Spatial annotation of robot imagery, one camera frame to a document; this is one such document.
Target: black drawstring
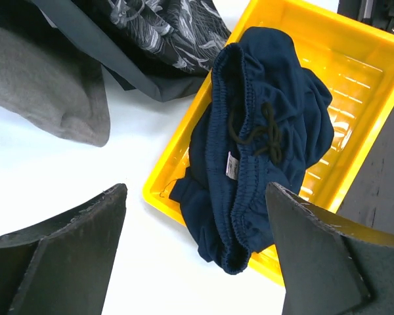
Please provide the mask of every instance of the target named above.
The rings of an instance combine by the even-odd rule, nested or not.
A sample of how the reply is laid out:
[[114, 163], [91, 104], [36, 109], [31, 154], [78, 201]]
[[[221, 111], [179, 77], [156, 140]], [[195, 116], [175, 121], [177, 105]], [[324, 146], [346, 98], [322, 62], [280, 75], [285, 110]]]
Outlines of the black drawstring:
[[263, 104], [261, 111], [263, 113], [264, 118], [268, 121], [268, 125], [265, 126], [257, 126], [255, 127], [248, 138], [246, 140], [242, 140], [235, 133], [233, 128], [233, 121], [235, 115], [235, 108], [230, 111], [228, 118], [228, 130], [229, 135], [232, 139], [238, 143], [243, 145], [250, 144], [255, 137], [262, 136], [267, 133], [269, 137], [266, 146], [255, 151], [254, 155], [258, 156], [264, 152], [268, 152], [273, 164], [277, 165], [282, 161], [282, 149], [280, 148], [280, 142], [282, 141], [282, 133], [280, 132], [276, 121], [274, 120], [274, 110], [270, 103], [266, 102]]

